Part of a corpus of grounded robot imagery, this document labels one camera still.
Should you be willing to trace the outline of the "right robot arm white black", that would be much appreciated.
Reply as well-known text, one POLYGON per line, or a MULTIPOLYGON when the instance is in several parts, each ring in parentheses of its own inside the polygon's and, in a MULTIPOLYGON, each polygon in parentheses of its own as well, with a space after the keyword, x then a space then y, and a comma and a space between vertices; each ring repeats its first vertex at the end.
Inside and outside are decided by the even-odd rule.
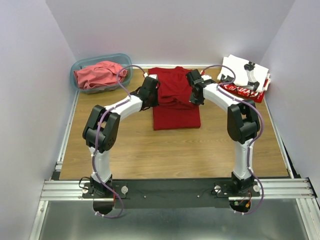
POLYGON ((215 188, 216 194, 221 194, 223 190, 236 196, 247 193, 255 185, 252 169, 253 146, 261 129, 255 102, 230 94, 210 76, 202 75, 197 69, 187 73, 186 79, 192 90, 189 98, 192 104, 199 106, 208 100, 227 114, 227 133, 234 141, 235 165, 226 185, 219 183, 221 189, 215 188))

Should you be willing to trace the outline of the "dark red t shirt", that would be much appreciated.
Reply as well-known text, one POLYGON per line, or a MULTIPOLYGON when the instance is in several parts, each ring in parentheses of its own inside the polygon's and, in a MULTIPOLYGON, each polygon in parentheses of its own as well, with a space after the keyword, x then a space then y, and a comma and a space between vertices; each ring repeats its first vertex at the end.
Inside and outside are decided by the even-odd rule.
POLYGON ((189 72, 181 66, 148 70, 160 82, 158 106, 152 108, 155 131, 201 127, 199 106, 189 102, 192 93, 186 77, 189 72))

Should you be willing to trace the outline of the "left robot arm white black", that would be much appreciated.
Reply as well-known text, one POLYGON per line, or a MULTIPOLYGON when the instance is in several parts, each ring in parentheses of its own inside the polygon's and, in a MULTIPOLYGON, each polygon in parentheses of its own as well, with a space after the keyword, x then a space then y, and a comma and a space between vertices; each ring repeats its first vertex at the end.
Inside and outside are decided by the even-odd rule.
POLYGON ((117 140, 120 122, 132 114, 156 107, 160 85, 156 74, 147 75, 142 86, 123 100, 93 107, 82 133, 92 162, 90 186, 83 187, 89 194, 101 198, 116 195, 111 183, 110 150, 117 140))

